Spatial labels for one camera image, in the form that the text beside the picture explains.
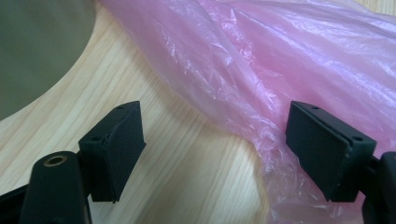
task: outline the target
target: black plastic part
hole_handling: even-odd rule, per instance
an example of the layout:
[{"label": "black plastic part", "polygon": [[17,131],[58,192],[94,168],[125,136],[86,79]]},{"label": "black plastic part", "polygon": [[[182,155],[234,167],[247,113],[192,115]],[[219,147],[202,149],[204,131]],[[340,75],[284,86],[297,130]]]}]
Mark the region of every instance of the black plastic part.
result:
[{"label": "black plastic part", "polygon": [[354,202],[376,141],[315,106],[291,102],[286,143],[327,200]]},{"label": "black plastic part", "polygon": [[20,223],[92,223],[75,153],[52,153],[35,163]]},{"label": "black plastic part", "polygon": [[93,174],[92,200],[119,201],[146,145],[139,102],[114,108],[78,144],[82,166]]},{"label": "black plastic part", "polygon": [[18,223],[27,185],[0,196],[0,223]]}]

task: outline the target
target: light wooden surface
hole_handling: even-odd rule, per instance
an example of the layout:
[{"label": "light wooden surface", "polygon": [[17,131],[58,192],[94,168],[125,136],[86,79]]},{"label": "light wooden surface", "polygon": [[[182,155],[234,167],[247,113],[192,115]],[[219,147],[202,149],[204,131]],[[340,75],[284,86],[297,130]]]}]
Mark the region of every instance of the light wooden surface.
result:
[{"label": "light wooden surface", "polygon": [[[395,14],[393,0],[360,0]],[[168,89],[112,16],[97,6],[92,39],[51,90],[0,121],[0,194],[34,162],[78,151],[113,107],[139,100],[148,143],[119,203],[91,203],[94,223],[264,223],[268,202],[253,145],[223,132]]]}]

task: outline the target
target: rectangular black block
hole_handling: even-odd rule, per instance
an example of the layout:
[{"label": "rectangular black block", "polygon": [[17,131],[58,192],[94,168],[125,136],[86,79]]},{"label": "rectangular black block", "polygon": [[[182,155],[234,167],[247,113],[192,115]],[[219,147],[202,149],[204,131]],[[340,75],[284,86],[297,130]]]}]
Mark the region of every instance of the rectangular black block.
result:
[{"label": "rectangular black block", "polygon": [[92,200],[115,202],[137,163],[144,142],[140,103],[120,105],[79,142],[81,162],[93,176]]},{"label": "rectangular black block", "polygon": [[291,102],[286,143],[327,200],[353,202],[376,141],[315,106]]}]

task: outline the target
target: wrinkled plastic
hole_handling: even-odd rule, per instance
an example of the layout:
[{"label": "wrinkled plastic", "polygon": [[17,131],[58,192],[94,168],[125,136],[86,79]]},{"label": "wrinkled plastic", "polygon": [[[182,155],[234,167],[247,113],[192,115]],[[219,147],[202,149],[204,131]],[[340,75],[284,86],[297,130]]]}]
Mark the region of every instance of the wrinkled plastic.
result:
[{"label": "wrinkled plastic", "polygon": [[353,1],[103,0],[155,71],[262,157],[274,223],[362,223],[328,203],[285,145],[290,101],[396,148],[396,20]]}]

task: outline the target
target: pink plastic bag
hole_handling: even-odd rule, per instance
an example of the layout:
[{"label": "pink plastic bag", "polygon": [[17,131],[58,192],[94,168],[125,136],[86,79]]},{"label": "pink plastic bag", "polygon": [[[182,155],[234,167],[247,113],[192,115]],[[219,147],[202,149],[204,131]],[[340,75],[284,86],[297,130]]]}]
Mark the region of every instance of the pink plastic bag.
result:
[{"label": "pink plastic bag", "polygon": [[262,157],[275,223],[362,223],[328,203],[285,144],[290,101],[396,148],[396,19],[353,1],[103,0],[184,99]]}]

